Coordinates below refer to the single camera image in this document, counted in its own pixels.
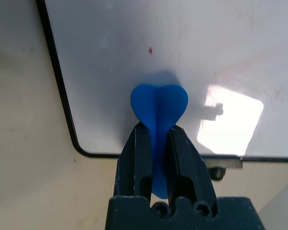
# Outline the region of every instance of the white board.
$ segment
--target white board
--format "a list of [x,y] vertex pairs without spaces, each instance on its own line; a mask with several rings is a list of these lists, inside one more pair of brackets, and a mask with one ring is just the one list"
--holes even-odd
[[[46,0],[79,147],[119,154],[140,83],[179,83],[201,154],[288,158],[288,0]],[[217,115],[204,105],[223,105]]]

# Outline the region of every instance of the clamp jaw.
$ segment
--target clamp jaw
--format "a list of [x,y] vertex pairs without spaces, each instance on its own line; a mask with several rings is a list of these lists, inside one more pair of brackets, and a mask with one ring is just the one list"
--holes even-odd
[[264,229],[250,199],[216,197],[203,158],[179,126],[168,132],[164,164],[168,204],[150,207],[150,135],[137,124],[118,159],[106,230]]

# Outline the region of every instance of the heart-shaped object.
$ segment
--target heart-shaped object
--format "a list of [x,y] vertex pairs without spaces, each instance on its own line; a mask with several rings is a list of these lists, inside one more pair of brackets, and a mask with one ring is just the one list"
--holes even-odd
[[152,192],[161,199],[168,197],[164,175],[164,152],[168,131],[178,122],[187,105],[187,92],[179,85],[141,84],[131,93],[134,114],[150,131],[154,161]]

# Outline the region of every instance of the red dot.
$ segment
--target red dot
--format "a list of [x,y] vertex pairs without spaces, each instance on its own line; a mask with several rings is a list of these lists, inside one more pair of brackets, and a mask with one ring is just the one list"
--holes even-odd
[[149,52],[149,54],[150,54],[150,55],[152,55],[152,54],[153,54],[153,49],[152,49],[152,47],[151,47],[151,46],[148,48],[148,52]]

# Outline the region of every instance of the black border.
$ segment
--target black border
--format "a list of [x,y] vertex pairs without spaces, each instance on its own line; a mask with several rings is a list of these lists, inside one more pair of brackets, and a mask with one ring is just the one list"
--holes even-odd
[[[57,54],[51,26],[50,26],[48,12],[47,12],[47,8],[46,8],[46,3],[45,3],[45,0],[36,0],[36,4],[37,4],[39,17],[40,17],[40,20],[42,23],[46,43],[48,46],[50,60],[51,60],[51,64],[53,67],[53,72],[54,72],[56,82],[58,85],[58,90],[59,90],[60,98],[61,98],[62,105],[63,105],[63,110],[64,110],[64,114],[65,114],[65,119],[67,122],[67,127],[69,130],[69,134],[71,136],[72,145],[74,146],[74,148],[79,153],[81,153],[82,155],[87,156],[87,157],[118,158],[120,156],[119,154],[88,153],[80,147],[78,139],[77,139],[77,135],[76,135],[76,132],[74,129],[74,124],[72,121],[72,114],[71,114],[71,110],[69,107],[68,98],[67,98],[67,94],[66,94],[66,90],[65,90],[65,86],[64,86],[63,76],[62,76],[59,58],[58,58],[58,54]],[[267,157],[266,158],[266,157],[252,157],[252,156],[239,157],[239,156],[229,156],[229,155],[203,155],[203,158],[205,158],[205,159],[228,159],[228,160],[239,159],[239,160],[244,161],[244,162],[282,162],[282,163],[288,163],[288,158],[274,158],[274,157]]]

